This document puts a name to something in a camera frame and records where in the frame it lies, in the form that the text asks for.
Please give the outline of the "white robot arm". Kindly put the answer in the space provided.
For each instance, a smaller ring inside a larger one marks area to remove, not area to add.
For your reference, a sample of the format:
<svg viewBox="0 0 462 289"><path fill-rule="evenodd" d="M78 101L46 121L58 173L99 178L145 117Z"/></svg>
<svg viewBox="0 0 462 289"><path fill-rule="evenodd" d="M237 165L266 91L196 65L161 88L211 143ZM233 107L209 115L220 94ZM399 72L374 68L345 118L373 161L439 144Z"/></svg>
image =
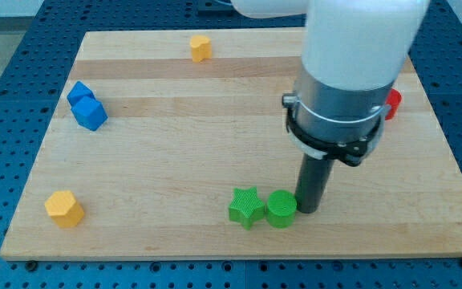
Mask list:
<svg viewBox="0 0 462 289"><path fill-rule="evenodd" d="M359 165L379 143L387 96L429 0L232 0L249 18L306 16L286 129L309 157Z"/></svg>

